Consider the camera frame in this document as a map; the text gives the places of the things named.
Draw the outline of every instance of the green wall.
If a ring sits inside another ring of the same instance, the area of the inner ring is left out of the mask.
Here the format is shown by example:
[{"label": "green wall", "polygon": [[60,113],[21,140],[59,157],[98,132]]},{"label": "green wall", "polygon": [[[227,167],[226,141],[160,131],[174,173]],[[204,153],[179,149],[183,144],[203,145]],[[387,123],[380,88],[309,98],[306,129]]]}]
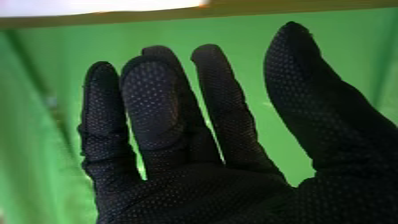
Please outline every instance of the green wall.
[{"label": "green wall", "polygon": [[311,177],[311,161],[275,114],[261,77],[265,50],[290,20],[311,29],[343,79],[398,123],[398,9],[0,32],[0,209],[7,224],[94,223],[75,131],[84,75],[98,60],[108,60],[121,69],[149,45],[167,45],[176,51],[195,93],[190,53],[201,44],[220,45],[245,89],[267,152],[291,184]]}]

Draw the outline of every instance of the glove finger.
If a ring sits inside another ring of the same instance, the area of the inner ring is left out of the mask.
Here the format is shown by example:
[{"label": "glove finger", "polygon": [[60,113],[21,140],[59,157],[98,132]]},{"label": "glove finger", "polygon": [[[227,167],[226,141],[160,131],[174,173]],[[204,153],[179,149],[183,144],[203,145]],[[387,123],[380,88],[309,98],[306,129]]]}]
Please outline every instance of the glove finger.
[{"label": "glove finger", "polygon": [[135,154],[128,144],[128,126],[119,93],[119,77],[112,65],[98,62],[87,73],[84,111],[78,126],[84,169],[98,194],[117,192],[140,181]]},{"label": "glove finger", "polygon": [[123,68],[123,100],[147,178],[188,163],[176,71],[158,57],[140,56]]},{"label": "glove finger", "polygon": [[181,117],[187,122],[188,157],[190,162],[222,164],[213,135],[204,123],[203,113],[197,106],[195,94],[190,89],[183,66],[171,49],[153,46],[142,49],[142,55],[160,57],[176,70],[178,77],[178,99],[181,105]]},{"label": "glove finger", "polygon": [[258,142],[243,91],[219,46],[201,46],[195,49],[192,60],[197,66],[203,97],[226,165],[231,168],[275,173],[283,176]]},{"label": "glove finger", "polygon": [[343,82],[309,31],[293,22],[270,44],[265,79],[272,103],[315,169],[366,176],[396,172],[396,126]]}]

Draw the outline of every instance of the ceiling light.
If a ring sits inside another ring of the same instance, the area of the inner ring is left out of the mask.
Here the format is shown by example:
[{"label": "ceiling light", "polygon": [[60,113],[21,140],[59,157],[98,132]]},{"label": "ceiling light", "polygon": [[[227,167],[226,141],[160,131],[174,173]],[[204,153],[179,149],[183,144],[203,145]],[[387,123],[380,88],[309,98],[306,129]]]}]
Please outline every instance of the ceiling light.
[{"label": "ceiling light", "polygon": [[76,15],[114,11],[156,11],[197,7],[206,0],[0,0],[0,17]]}]

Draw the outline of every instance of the gloved hand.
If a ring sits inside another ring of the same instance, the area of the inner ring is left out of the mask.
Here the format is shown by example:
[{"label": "gloved hand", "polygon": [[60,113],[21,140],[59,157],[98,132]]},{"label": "gloved hand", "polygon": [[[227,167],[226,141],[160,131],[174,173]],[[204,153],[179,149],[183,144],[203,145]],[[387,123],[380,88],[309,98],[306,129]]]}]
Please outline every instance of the gloved hand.
[{"label": "gloved hand", "polygon": [[268,96],[316,169],[299,188],[258,143],[220,48],[199,47],[192,60],[224,160],[171,50],[144,49],[121,85],[107,62],[89,70],[80,134],[98,223],[396,224],[398,129],[341,81],[307,29],[284,25],[265,58]]}]

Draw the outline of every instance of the green backdrop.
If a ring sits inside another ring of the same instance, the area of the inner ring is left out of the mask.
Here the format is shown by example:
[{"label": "green backdrop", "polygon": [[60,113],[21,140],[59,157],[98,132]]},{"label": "green backdrop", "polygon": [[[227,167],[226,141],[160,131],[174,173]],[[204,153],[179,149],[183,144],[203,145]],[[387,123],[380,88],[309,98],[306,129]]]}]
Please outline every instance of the green backdrop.
[{"label": "green backdrop", "polygon": [[311,161],[275,114],[261,77],[265,50],[290,20],[309,27],[343,79],[398,122],[398,9],[0,32],[0,210],[7,224],[94,223],[76,135],[84,75],[98,60],[110,61],[121,69],[149,45],[174,49],[195,93],[190,53],[201,44],[220,45],[245,89],[270,157],[293,185],[311,177]]}]

